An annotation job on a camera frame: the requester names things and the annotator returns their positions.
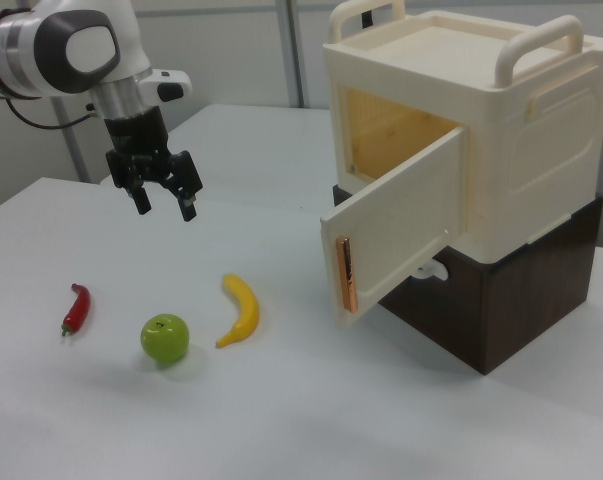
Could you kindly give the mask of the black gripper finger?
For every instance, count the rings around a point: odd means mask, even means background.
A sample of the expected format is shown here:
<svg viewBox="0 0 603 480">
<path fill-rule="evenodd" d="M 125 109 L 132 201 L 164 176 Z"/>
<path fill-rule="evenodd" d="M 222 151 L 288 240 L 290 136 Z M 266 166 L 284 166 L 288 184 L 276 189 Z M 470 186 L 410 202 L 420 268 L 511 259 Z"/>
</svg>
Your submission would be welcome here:
<svg viewBox="0 0 603 480">
<path fill-rule="evenodd" d="M 163 186 L 177 199 L 183 220 L 189 222 L 196 215 L 194 202 L 203 184 L 188 151 L 172 154 L 167 160 L 169 175 Z"/>
<path fill-rule="evenodd" d="M 106 160 L 114 185 L 127 192 L 140 215 L 149 212 L 151 204 L 143 187 L 144 179 L 133 158 L 116 150 L 110 150 L 106 153 Z"/>
</svg>

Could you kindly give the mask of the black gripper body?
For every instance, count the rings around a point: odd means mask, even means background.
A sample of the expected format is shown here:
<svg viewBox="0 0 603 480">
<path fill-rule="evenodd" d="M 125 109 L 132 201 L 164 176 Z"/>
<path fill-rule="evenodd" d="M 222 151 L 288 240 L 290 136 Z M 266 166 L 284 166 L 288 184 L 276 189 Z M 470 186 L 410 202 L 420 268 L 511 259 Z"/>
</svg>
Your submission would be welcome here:
<svg viewBox="0 0 603 480">
<path fill-rule="evenodd" d="M 115 183 L 128 183 L 132 168 L 143 181 L 165 183 L 170 178 L 169 136 L 158 106 L 105 124 L 114 145 L 106 159 Z"/>
</svg>

